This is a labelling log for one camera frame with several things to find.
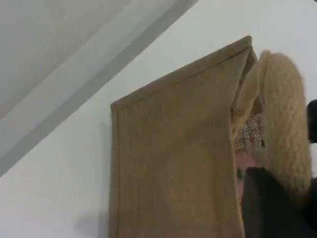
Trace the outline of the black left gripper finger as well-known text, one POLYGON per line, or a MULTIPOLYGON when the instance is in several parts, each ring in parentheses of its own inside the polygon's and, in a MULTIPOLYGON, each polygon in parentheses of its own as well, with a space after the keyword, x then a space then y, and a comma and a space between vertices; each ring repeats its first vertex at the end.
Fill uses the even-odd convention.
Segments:
POLYGON ((264 168, 244 177, 242 218, 247 238, 307 238, 309 226, 282 186, 264 168))
POLYGON ((307 205, 307 223, 317 232, 317 178, 311 180, 309 202, 307 205))

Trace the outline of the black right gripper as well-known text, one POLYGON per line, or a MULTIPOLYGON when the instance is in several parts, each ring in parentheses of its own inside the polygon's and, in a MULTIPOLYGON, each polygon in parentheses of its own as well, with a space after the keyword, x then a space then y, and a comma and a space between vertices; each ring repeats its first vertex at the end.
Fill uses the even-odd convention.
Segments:
POLYGON ((317 99, 311 100, 307 105, 308 128, 310 143, 317 142, 317 99))

